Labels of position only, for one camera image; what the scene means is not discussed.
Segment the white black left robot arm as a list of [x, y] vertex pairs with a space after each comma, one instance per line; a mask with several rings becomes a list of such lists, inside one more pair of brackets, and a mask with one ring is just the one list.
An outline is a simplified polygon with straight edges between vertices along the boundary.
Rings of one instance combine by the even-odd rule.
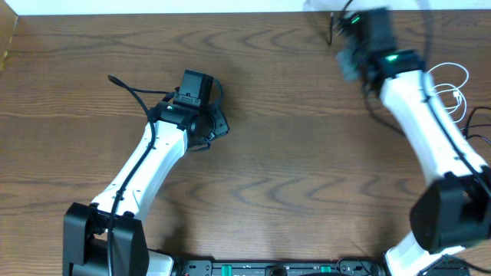
[[194, 146], [228, 133], [220, 105], [160, 102], [124, 167], [90, 204], [64, 215], [64, 275], [170, 275], [174, 260], [150, 250], [143, 230], [150, 207], [176, 162]]

